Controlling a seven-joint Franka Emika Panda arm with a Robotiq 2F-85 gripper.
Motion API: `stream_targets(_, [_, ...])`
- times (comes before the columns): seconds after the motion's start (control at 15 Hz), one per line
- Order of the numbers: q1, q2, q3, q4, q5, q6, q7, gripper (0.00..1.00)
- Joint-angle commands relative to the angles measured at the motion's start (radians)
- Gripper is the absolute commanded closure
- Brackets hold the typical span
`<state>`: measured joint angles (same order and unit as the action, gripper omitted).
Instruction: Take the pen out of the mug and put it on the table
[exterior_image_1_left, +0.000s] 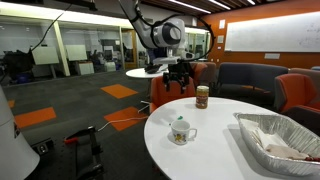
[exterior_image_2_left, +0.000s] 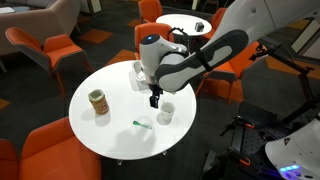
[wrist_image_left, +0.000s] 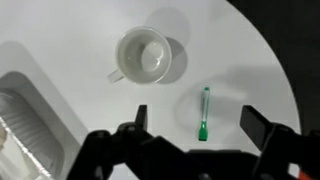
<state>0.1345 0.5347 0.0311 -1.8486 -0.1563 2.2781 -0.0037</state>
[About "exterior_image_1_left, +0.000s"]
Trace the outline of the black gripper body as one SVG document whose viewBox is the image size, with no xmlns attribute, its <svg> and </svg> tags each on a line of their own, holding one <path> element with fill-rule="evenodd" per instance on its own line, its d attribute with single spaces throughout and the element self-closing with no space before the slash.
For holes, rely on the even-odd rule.
<svg viewBox="0 0 320 180">
<path fill-rule="evenodd" d="M 170 65 L 169 79 L 170 80 L 185 80 L 190 75 L 191 66 L 189 63 L 178 63 Z"/>
</svg>

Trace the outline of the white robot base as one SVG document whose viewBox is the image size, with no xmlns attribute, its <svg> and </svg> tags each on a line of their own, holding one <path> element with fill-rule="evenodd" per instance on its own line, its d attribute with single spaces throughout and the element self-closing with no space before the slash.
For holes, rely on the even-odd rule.
<svg viewBox="0 0 320 180">
<path fill-rule="evenodd" d="M 37 167 L 40 156 L 31 148 L 0 88 L 0 180 L 25 180 Z"/>
</svg>

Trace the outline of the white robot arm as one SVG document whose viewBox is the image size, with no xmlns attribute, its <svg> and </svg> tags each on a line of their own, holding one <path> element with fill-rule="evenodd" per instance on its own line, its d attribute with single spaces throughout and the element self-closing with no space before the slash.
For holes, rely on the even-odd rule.
<svg viewBox="0 0 320 180">
<path fill-rule="evenodd" d="M 169 91 L 170 83 L 176 81 L 180 85 L 180 92 L 183 93 L 189 84 L 189 73 L 184 69 L 184 63 L 194 57 L 184 48 L 186 35 L 184 21 L 171 16 L 149 24 L 143 18 L 138 0 L 118 1 L 142 45 L 146 49 L 166 49 L 165 57 L 157 57 L 151 62 L 153 66 L 167 65 L 168 71 L 163 73 L 166 90 Z"/>
</svg>

